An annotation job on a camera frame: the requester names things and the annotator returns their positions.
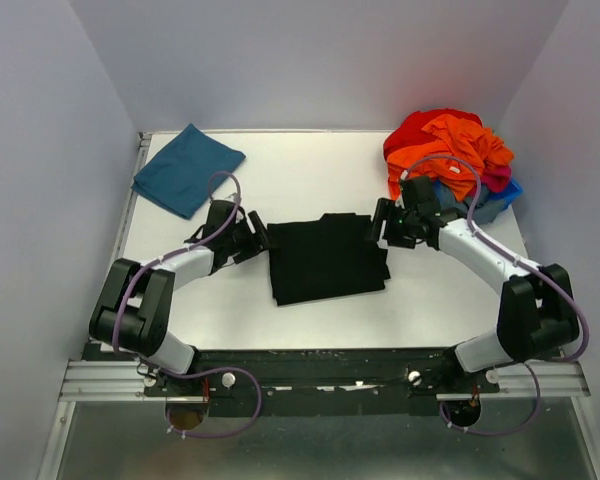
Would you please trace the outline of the teal t-shirt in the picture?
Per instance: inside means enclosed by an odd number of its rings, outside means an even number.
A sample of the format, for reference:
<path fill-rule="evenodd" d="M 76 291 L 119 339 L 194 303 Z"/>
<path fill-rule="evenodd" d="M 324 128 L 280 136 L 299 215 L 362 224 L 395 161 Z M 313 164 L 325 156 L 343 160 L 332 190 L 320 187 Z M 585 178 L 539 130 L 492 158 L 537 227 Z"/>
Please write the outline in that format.
<path fill-rule="evenodd" d="M 189 220 L 208 198 L 208 182 L 219 172 L 234 172 L 246 155 L 187 125 L 134 176 L 140 197 Z"/>

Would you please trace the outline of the black floral print t-shirt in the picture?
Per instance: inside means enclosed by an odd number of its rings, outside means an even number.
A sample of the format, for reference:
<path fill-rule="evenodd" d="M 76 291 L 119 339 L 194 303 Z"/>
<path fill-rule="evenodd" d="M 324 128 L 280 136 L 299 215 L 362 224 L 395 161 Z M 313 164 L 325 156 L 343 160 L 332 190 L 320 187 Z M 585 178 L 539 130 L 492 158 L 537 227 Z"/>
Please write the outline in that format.
<path fill-rule="evenodd" d="M 269 224 L 272 296 L 279 306 L 381 291 L 387 251 L 366 239 L 371 217 L 326 213 L 306 222 Z"/>

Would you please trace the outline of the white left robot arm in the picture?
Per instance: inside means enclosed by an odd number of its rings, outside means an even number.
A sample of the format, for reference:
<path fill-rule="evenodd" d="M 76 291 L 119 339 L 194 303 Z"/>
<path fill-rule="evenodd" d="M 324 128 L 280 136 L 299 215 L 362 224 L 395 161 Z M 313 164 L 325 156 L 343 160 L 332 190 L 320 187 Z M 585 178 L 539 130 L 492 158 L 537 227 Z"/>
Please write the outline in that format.
<path fill-rule="evenodd" d="M 193 364 L 197 349 L 169 332 L 174 292 L 229 262 L 239 264 L 271 248 L 257 212 L 245 212 L 237 199 L 213 200 L 205 223 L 181 247 L 147 262 L 113 262 L 89 336 L 168 371 L 167 382 L 177 393 L 192 394 L 201 385 L 202 372 Z"/>

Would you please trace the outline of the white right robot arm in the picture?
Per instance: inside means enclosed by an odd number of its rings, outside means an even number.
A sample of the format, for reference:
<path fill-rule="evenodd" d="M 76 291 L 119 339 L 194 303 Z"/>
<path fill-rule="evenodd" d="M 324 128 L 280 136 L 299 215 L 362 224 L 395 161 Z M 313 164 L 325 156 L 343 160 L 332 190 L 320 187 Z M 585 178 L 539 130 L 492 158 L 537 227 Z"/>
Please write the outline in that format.
<path fill-rule="evenodd" d="M 583 337 L 570 277 L 557 265 L 542 266 L 486 235 L 467 213 L 444 209 L 427 177 L 403 180 L 395 200 L 376 203 L 369 236 L 391 247 L 419 244 L 462 263 L 499 297 L 495 327 L 448 348 L 440 379 L 460 392 L 489 367 L 523 363 Z"/>

